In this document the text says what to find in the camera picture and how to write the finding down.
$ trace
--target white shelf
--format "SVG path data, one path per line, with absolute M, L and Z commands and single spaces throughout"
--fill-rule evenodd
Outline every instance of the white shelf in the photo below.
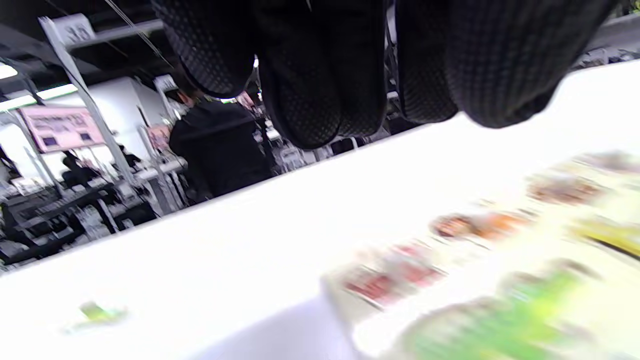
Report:
M 460 115 L 25 266 L 0 278 L 3 355 L 238 360 L 253 348 L 349 359 L 321 295 L 325 272 L 362 244 L 410 237 L 574 154 L 640 153 L 638 83 L 640 63 L 585 70 L 521 125 L 483 129 Z M 129 317 L 64 335 L 89 300 Z

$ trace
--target shopper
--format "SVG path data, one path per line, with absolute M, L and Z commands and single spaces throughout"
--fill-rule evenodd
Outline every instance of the shopper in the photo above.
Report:
M 136 169 L 136 164 L 141 163 L 142 160 L 140 160 L 140 158 L 135 156 L 134 154 L 127 152 L 127 149 L 124 147 L 124 145 L 118 144 L 118 147 L 120 148 L 122 155 L 124 155 L 124 158 L 127 161 L 127 165 L 132 169 Z M 113 166 L 114 169 L 118 170 L 118 166 L 115 163 L 111 164 L 111 166 Z
M 81 167 L 77 156 L 70 152 L 65 152 L 65 157 L 62 159 L 62 164 L 65 165 L 69 171 L 62 173 L 62 180 L 68 189 L 77 185 L 82 185 L 85 188 L 89 188 L 89 181 L 97 179 L 100 175 L 92 168 Z
M 199 194 L 218 197 L 270 178 L 268 162 L 253 137 L 253 115 L 240 104 L 205 97 L 179 71 L 173 79 L 190 110 L 174 125 L 169 148 L 187 161 Z

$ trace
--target fluorescent light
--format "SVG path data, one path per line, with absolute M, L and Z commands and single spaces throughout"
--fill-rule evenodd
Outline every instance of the fluorescent light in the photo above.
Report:
M 31 95 L 16 97 L 15 99 L 0 102 L 0 111 L 9 111 L 21 106 L 35 104 L 36 99 Z
M 18 72 L 9 65 L 0 64 L 0 79 L 10 78 L 16 76 Z
M 78 91 L 73 84 L 67 84 L 58 86 L 57 88 L 44 90 L 36 93 L 42 100 L 53 99 L 54 97 L 71 94 L 72 92 Z
M 13 69 L 12 67 L 10 67 L 8 65 L 0 65 L 0 78 L 2 78 L 1 76 L 2 76 L 3 73 L 1 71 L 3 71 L 2 70 L 3 67 L 9 67 L 9 68 Z M 76 92 L 77 90 L 78 89 L 76 88 L 75 85 L 67 84 L 67 85 L 63 85 L 63 86 L 58 86 L 57 88 L 44 90 L 44 91 L 38 92 L 36 94 L 41 99 L 47 100 L 47 99 L 52 99 L 54 97 L 67 95 L 67 94 L 70 94 L 72 92 Z M 7 100 L 7 101 L 4 101 L 4 102 L 0 102 L 0 111 L 9 111 L 9 110 L 20 108 L 21 106 L 31 105 L 31 104 L 35 104 L 35 103 L 36 103 L 36 99 L 34 99 L 33 96 L 31 96 L 31 95 L 20 96 L 20 97 L 16 97 L 15 99 L 11 99 L 11 100 Z

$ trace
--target pink sign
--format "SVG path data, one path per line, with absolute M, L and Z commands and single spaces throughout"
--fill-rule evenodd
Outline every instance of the pink sign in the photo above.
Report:
M 147 133 L 149 134 L 149 142 L 154 149 L 169 149 L 169 136 L 171 135 L 171 129 L 168 125 L 156 125 L 148 127 Z
M 102 134 L 86 108 L 29 106 L 20 112 L 42 152 L 104 144 Z

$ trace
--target black hoodie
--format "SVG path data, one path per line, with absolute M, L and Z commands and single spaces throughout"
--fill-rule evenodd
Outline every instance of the black hoodie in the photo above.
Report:
M 255 130 L 241 105 L 202 101 L 176 122 L 169 147 L 187 161 L 198 190 L 217 197 L 270 177 Z

